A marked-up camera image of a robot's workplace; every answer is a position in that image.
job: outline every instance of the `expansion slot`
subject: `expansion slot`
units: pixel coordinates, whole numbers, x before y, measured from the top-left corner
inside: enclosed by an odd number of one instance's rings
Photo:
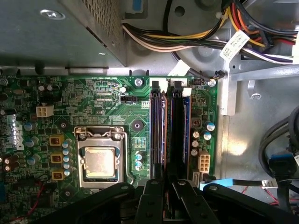
[[[159,88],[159,82],[152,82],[150,93],[150,150],[152,167],[151,178],[160,178],[165,149],[165,93]]]
[[[174,163],[178,178],[184,178],[184,163],[182,161],[184,147],[184,98],[183,88],[179,81],[174,82],[171,99],[171,163]]]

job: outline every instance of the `orange wire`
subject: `orange wire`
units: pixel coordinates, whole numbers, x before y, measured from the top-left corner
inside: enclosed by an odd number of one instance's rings
[[[248,34],[258,34],[258,33],[259,33],[258,30],[257,30],[257,31],[249,31],[249,30],[247,29],[247,27],[246,27],[246,25],[245,25],[245,23],[244,23],[244,21],[243,21],[243,19],[242,19],[242,16],[241,16],[241,13],[240,13],[239,10],[238,10],[238,17],[239,17],[241,26],[242,26],[243,29],[246,31],[246,33],[248,33]]]

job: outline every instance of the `yellow wire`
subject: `yellow wire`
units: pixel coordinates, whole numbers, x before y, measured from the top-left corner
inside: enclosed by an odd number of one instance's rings
[[[228,9],[225,10],[225,13],[224,13],[225,18],[222,19],[220,28],[223,26],[227,16],[228,16]],[[210,31],[211,31],[211,29],[207,30],[205,32],[199,33],[199,34],[193,34],[193,35],[187,35],[187,36],[163,36],[163,35],[152,35],[152,34],[147,34],[147,36],[153,37],[153,38],[160,38],[160,39],[176,39],[176,40],[177,39],[199,39],[199,38],[206,36]]]
[[[229,19],[230,19],[230,21],[231,21],[233,27],[235,28],[235,30],[236,30],[236,31],[239,31],[239,28],[237,27],[237,25],[236,25],[235,22],[234,22],[232,13],[230,12],[230,7],[228,7],[228,16],[229,16]],[[259,43],[259,42],[256,42],[256,41],[254,41],[254,40],[252,40],[252,39],[250,39],[249,42],[250,42],[250,43],[253,43],[253,44],[255,44],[255,45],[261,46],[261,47],[265,47],[264,44]]]

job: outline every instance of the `chip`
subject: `chip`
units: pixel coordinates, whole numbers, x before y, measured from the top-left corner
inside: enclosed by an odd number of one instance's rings
[[[85,148],[87,178],[115,177],[115,149],[107,147]]]

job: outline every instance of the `cpu socket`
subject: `cpu socket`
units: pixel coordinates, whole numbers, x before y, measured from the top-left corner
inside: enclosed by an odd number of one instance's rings
[[[124,172],[128,174],[125,161],[128,136],[123,127],[78,126],[74,134],[80,187],[104,189],[124,182]]]

